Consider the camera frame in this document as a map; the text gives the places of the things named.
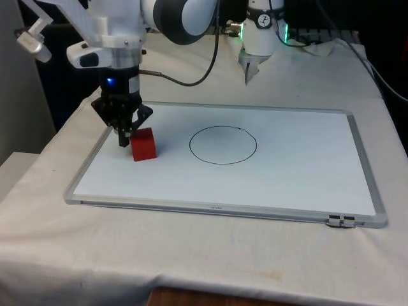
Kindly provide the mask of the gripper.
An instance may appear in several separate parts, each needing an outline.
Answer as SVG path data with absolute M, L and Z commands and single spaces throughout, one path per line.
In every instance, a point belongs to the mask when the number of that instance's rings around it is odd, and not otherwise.
M 136 131 L 153 114 L 153 109 L 140 104 L 140 69 L 101 68 L 99 70 L 101 96 L 91 103 L 102 121 L 117 132 L 119 146 L 130 143 L 130 131 Z M 137 120 L 133 122 L 136 112 Z

